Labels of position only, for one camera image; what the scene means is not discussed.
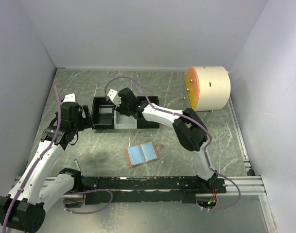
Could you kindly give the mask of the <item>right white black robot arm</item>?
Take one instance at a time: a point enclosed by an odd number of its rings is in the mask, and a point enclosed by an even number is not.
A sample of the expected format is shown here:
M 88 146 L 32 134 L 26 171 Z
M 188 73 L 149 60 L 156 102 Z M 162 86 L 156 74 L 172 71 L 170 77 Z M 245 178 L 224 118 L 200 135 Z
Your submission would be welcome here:
M 129 88 L 119 92 L 111 89 L 108 97 L 116 110 L 125 116 L 172 128 L 180 145 L 192 153 L 199 189 L 209 193 L 215 188 L 218 175 L 208 153 L 211 136 L 193 109 L 173 110 L 160 107 L 147 96 L 145 100 L 140 100 Z

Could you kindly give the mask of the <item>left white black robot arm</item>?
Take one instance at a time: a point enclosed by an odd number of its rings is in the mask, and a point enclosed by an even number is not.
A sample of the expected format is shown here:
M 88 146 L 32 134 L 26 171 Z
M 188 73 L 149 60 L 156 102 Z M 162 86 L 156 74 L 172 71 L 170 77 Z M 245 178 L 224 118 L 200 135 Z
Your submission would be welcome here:
M 56 118 L 43 132 L 32 162 L 7 196 L 0 196 L 3 232 L 6 228 L 37 232 L 48 210 L 63 194 L 76 194 L 83 190 L 81 173 L 72 168 L 61 170 L 57 180 L 45 189 L 42 185 L 66 147 L 80 131 L 91 126 L 92 116 L 88 106 L 71 101 L 59 105 Z

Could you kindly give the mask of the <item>orange leather card holder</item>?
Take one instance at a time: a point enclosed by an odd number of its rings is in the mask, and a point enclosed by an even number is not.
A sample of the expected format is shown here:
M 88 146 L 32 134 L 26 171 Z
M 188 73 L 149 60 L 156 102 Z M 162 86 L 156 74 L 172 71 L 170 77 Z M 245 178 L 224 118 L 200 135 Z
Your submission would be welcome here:
M 150 141 L 137 146 L 127 147 L 124 151 L 129 167 L 134 168 L 159 160 L 161 149 L 162 146 L 157 147 L 153 141 Z

